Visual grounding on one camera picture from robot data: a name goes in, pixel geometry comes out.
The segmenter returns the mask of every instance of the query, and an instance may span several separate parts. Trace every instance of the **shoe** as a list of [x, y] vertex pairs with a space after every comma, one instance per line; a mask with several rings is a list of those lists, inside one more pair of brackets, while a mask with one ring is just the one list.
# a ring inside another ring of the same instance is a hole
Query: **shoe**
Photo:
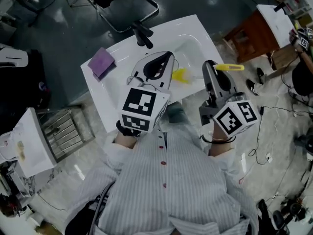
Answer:
[[258, 208], [260, 209], [262, 214], [268, 212], [268, 207], [267, 207], [264, 199], [260, 200], [260, 202], [258, 203]]
[[256, 96], [259, 95], [259, 94], [257, 94], [257, 93], [255, 92], [255, 90], [254, 90], [254, 85], [255, 85], [255, 83], [253, 83], [250, 79], [247, 79], [247, 80], [246, 80], [246, 85], [247, 85], [247, 87], [249, 88], [249, 90], [252, 91], [253, 94], [255, 94]]
[[264, 76], [264, 72], [262, 71], [261, 68], [257, 68], [256, 73], [258, 74], [258, 77], [259, 77], [259, 83], [263, 84], [262, 77]]

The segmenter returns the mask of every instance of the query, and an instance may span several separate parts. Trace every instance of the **wrist strap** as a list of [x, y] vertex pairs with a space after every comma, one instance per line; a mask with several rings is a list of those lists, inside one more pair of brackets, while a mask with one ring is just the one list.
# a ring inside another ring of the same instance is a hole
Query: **wrist strap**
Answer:
[[125, 128], [121, 125], [120, 120], [116, 122], [117, 129], [124, 135], [130, 137], [139, 137], [141, 131]]
[[207, 140], [204, 135], [202, 134], [199, 139], [202, 139], [204, 142], [206, 143], [213, 143], [213, 144], [224, 144], [224, 143], [231, 143], [234, 142], [236, 139], [236, 136], [233, 136], [229, 139], [223, 140], [223, 141], [214, 141], [214, 139], [212, 139], [212, 141]]

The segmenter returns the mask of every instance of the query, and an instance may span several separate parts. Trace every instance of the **white box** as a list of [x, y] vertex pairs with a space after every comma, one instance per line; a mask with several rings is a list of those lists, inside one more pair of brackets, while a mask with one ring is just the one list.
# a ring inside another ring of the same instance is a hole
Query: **white box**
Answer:
[[128, 129], [152, 132], [166, 110], [170, 95], [142, 87], [124, 86], [118, 102], [121, 125]]
[[251, 101], [243, 100], [226, 103], [213, 119], [230, 138], [257, 123], [260, 117]]

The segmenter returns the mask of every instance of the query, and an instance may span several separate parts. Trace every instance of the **yellow handle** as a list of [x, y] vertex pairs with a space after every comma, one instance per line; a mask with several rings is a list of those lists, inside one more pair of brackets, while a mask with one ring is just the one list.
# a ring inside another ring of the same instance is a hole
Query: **yellow handle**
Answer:
[[245, 67], [243, 65], [235, 65], [235, 64], [217, 64], [214, 65], [214, 68], [218, 71], [243, 71]]

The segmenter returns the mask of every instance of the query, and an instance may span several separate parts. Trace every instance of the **white countertop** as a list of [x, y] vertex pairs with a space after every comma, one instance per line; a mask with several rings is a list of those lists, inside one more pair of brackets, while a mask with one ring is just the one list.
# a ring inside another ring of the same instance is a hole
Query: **white countertop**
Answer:
[[289, 45], [289, 32], [294, 27], [289, 17], [285, 15], [284, 10], [280, 9], [275, 12], [274, 8], [276, 6], [274, 5], [258, 4], [256, 7], [268, 23], [279, 47], [283, 48], [286, 45]]
[[[104, 79], [98, 82], [88, 67], [89, 60], [81, 65], [90, 94], [107, 132], [116, 129], [118, 121], [117, 103], [120, 88], [126, 84], [126, 79], [136, 63], [145, 57], [159, 51], [171, 51], [179, 62], [180, 68], [188, 68], [194, 76], [203, 76], [202, 64], [206, 60], [223, 63], [221, 56], [212, 40], [205, 31], [196, 15], [180, 18], [151, 28], [154, 32], [149, 39], [154, 44], [152, 49], [137, 45], [135, 36], [129, 37], [107, 49], [115, 59], [117, 67]], [[196, 79], [191, 85], [172, 81], [170, 91], [171, 102], [181, 100], [204, 89], [204, 80]]]
[[14, 127], [12, 147], [28, 178], [53, 168], [57, 163], [44, 138], [34, 108], [28, 108]]

